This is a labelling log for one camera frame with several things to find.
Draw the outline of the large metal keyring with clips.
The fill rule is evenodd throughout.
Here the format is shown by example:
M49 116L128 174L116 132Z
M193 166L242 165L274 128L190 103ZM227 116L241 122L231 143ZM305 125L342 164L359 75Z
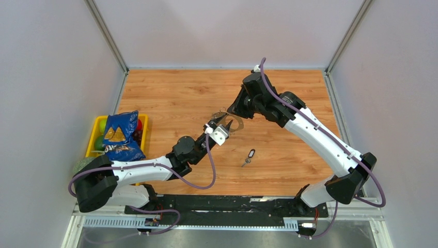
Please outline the large metal keyring with clips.
M215 114L227 114L226 119L225 119L226 124L230 120L233 120L233 123L232 123L232 126L231 126L232 133L235 133L237 131L243 130L244 123L243 123L243 119L241 117L236 116L234 114L227 113L227 112L219 111L219 112L213 113L211 115L211 119L212 119L212 116L215 115Z

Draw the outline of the key with black tag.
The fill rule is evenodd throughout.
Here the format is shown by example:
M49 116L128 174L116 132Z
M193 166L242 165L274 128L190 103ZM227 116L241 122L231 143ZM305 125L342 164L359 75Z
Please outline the key with black tag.
M251 149L247 155L247 157L244 160L244 163L241 165L241 167L244 167L246 164L249 164L251 162L251 159L255 155L255 149Z

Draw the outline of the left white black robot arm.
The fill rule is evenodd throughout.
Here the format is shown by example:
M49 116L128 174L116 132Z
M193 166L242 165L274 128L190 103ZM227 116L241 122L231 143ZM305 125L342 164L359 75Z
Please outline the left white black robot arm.
M154 213L158 200L146 182L183 180L205 156L212 159L211 149L223 145L230 136L232 121L225 119L226 115L209 120L197 139L183 136L170 153L155 159L122 162L106 155L92 158L74 174L68 184L69 193L82 213L104 206L130 206Z

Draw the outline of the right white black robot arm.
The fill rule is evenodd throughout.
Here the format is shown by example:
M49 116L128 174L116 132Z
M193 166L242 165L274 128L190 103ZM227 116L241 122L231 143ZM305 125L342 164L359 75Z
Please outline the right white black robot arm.
M243 79L241 90L227 111L245 119L261 114L303 140L332 169L331 177L297 193L295 209L300 215L309 215L317 205L333 200L349 204L377 162L371 152L360 153L334 135L294 93L278 94L268 76L260 72Z

